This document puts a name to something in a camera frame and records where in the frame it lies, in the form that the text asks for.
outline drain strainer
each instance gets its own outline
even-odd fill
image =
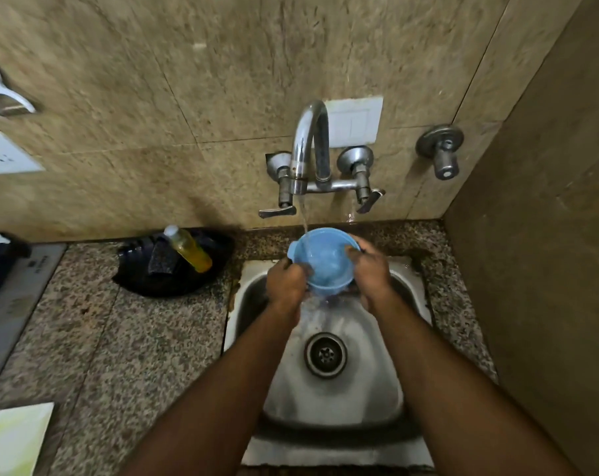
[[[331,333],[319,333],[306,343],[304,360],[315,376],[329,379],[338,376],[346,367],[348,351],[339,337]]]

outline plastic bowl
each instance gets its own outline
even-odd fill
[[[293,262],[312,267],[313,273],[307,282],[313,294],[332,296],[347,288],[353,279],[355,268],[346,255],[345,246],[360,250],[359,244],[344,231],[318,228],[291,242],[287,255]]]

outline yellow bottle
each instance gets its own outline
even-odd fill
[[[172,248],[182,255],[196,272],[203,273],[211,269],[211,257],[198,245],[188,231],[178,228],[176,225],[168,225],[163,234],[168,238]]]

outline speckled countertop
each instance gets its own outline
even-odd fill
[[[442,224],[346,229],[388,255],[428,251],[422,269],[436,327],[496,379]],[[242,261],[279,258],[301,233],[297,227],[237,233],[219,279],[194,295],[163,301],[110,280],[120,244],[71,245],[0,376],[0,408],[56,403],[35,474],[114,474],[156,416],[220,355]]]

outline yellow-green stained board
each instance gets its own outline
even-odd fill
[[[54,404],[0,411],[0,476],[31,476]]]

